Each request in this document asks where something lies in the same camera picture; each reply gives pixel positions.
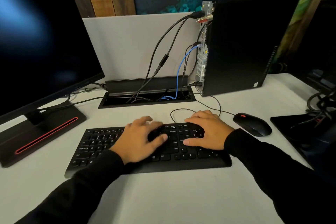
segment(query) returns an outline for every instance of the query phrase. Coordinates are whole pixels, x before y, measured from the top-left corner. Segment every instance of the black keyboard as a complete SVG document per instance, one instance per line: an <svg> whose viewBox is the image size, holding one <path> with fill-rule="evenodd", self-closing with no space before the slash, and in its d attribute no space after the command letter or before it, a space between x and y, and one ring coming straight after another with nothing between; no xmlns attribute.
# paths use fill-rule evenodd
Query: black keyboard
<svg viewBox="0 0 336 224"><path fill-rule="evenodd" d="M99 158L104 150L113 147L123 131L124 127L86 129L66 169L65 178L70 178L76 171L85 168ZM183 144L186 138L204 136L204 130L198 125L192 123L164 124L152 131L148 135L148 140L152 141L163 133L168 135L168 140L147 159L139 163L127 164L126 174L232 166L231 158L224 150L214 151Z"/></svg>

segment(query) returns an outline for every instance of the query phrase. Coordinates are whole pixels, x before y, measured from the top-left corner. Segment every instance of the person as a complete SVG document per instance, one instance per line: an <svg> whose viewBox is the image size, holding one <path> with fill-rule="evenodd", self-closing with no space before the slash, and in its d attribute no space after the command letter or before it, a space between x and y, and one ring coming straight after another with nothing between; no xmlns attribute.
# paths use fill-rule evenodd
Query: person
<svg viewBox="0 0 336 224"><path fill-rule="evenodd" d="M124 165L149 157L167 140L166 134L151 142L147 140L148 134L163 124L149 121L152 118L147 116L127 124L110 150L104 151L90 166L59 185L17 223L87 223L103 192L123 174ZM238 158L254 176L261 190L273 200L283 222L335 223L335 187L313 170L242 129L233 129L209 110L198 111L185 122L200 125L205 133L204 138L186 139L184 144L225 149Z"/></svg>

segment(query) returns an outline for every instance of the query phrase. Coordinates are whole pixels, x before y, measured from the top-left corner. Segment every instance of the person's right arm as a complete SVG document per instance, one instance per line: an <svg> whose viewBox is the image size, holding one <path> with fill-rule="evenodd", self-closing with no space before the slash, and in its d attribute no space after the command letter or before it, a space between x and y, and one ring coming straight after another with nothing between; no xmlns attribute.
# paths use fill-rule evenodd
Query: person's right arm
<svg viewBox="0 0 336 224"><path fill-rule="evenodd" d="M237 157L261 190L273 200L285 223L335 222L336 188L313 170L242 129L234 130L209 110L199 111L185 121L200 125L205 133L204 138L190 138L184 143L213 150L225 149Z"/></svg>

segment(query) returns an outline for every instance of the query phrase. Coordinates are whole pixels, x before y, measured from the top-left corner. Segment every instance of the black mouse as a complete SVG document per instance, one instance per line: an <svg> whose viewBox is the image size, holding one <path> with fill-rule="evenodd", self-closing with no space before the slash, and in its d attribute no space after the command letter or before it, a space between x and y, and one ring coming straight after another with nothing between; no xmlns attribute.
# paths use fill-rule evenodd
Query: black mouse
<svg viewBox="0 0 336 224"><path fill-rule="evenodd" d="M251 135L257 137L268 136L272 133L271 127L266 121L249 115L247 113L238 113L233 117L233 121L249 132Z"/></svg>

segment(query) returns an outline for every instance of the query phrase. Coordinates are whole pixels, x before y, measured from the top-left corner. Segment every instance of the person's left hand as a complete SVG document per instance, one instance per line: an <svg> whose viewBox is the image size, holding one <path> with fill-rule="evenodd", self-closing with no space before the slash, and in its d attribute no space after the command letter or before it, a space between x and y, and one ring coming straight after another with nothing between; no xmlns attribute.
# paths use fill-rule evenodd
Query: person's left hand
<svg viewBox="0 0 336 224"><path fill-rule="evenodd" d="M129 162L139 162L149 157L159 146L161 146L168 138L166 134L159 135L153 141L149 142L148 134L154 129L162 126L162 122L153 121L149 116L141 117L125 126L121 137L110 148L118 154L124 164Z"/></svg>

